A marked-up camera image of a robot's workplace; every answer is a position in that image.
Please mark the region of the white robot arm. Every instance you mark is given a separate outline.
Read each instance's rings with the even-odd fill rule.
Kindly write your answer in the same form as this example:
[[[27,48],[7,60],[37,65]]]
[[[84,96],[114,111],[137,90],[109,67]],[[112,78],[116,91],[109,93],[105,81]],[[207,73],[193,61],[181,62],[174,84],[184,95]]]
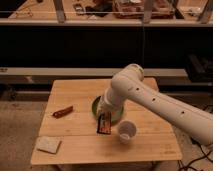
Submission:
[[[213,147],[211,114],[150,88],[143,79],[144,72],[138,64],[127,65],[112,77],[110,86],[101,96],[101,109],[117,111],[130,100],[182,129],[200,144]]]

